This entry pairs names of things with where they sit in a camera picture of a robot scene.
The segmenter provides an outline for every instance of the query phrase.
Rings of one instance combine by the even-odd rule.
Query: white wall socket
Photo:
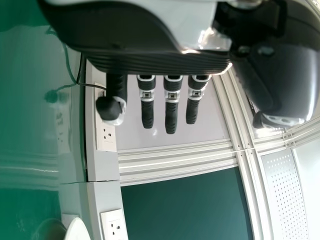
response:
[[[122,209],[100,213],[104,240],[128,240]]]
[[[94,88],[94,104],[96,104],[96,100],[98,97],[101,97],[105,93],[104,90],[100,88]],[[116,128],[113,125],[109,125],[102,121],[96,106],[94,106],[95,110],[95,141],[96,141],[96,149],[99,151],[109,151],[116,152],[117,144],[116,144]]]

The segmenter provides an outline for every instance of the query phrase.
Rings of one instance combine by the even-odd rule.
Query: green floor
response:
[[[130,240],[252,240],[239,169],[121,188]]]
[[[61,218],[59,188],[86,180],[80,55],[67,49],[68,71],[52,33],[35,0],[0,0],[2,240],[40,239]]]

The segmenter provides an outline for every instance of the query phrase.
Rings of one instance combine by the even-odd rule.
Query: machine body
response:
[[[252,123],[256,128],[292,127],[313,115],[319,95],[320,19],[302,2],[38,0],[38,3],[59,38],[85,55],[98,70],[106,72],[106,81],[110,75],[127,74],[218,75],[232,63],[246,94],[260,109]],[[118,101],[119,108],[114,103],[119,98],[112,95],[117,91],[108,91],[103,101],[109,103],[102,104],[99,100],[97,108],[104,106],[104,109],[99,107],[98,111],[102,119],[119,123],[110,119],[117,116],[116,108],[117,113],[124,113],[126,100]],[[176,119],[171,106],[178,106],[168,100],[169,97],[166,126]],[[194,107],[190,101],[187,115],[191,112],[194,115]],[[174,127],[166,130],[175,132]]]

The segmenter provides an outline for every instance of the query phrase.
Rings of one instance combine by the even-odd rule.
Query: black cable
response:
[[[55,31],[52,31],[51,29],[52,29],[52,27],[50,26],[47,29],[47,31],[45,31],[45,34],[54,35],[54,36],[56,36],[58,38],[57,33]],[[61,86],[61,87],[57,88],[56,91],[60,91],[60,90],[65,89],[65,88],[73,87],[76,84],[78,84],[79,86],[82,86],[82,87],[97,88],[97,89],[102,89],[102,90],[106,91],[107,89],[105,87],[103,87],[103,86],[98,86],[98,85],[94,85],[94,84],[88,84],[88,83],[80,82],[80,78],[81,78],[83,69],[84,69],[85,64],[86,64],[86,57],[82,53],[80,55],[80,64],[79,64],[78,74],[77,74],[76,79],[75,79],[74,75],[72,74],[71,68],[70,68],[70,61],[69,61],[69,54],[68,54],[67,46],[63,42],[61,42],[61,43],[62,43],[64,56],[65,56],[66,69],[67,69],[67,71],[69,73],[69,76],[70,76],[73,84],[68,84],[68,85]]]
[[[81,56],[80,56],[80,67],[79,67],[78,77],[76,78],[76,84],[78,84],[80,86],[83,86],[83,87],[97,88],[97,89],[102,89],[102,90],[106,91],[107,89],[104,86],[98,86],[98,85],[94,85],[94,84],[80,82],[80,76],[81,76],[81,73],[82,73],[82,69],[84,68],[83,66],[85,64],[86,64],[86,57],[81,53]]]

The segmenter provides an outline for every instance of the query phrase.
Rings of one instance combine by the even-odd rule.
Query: metal strip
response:
[[[237,166],[230,140],[159,147],[119,153],[122,186],[151,183],[214,172]]]

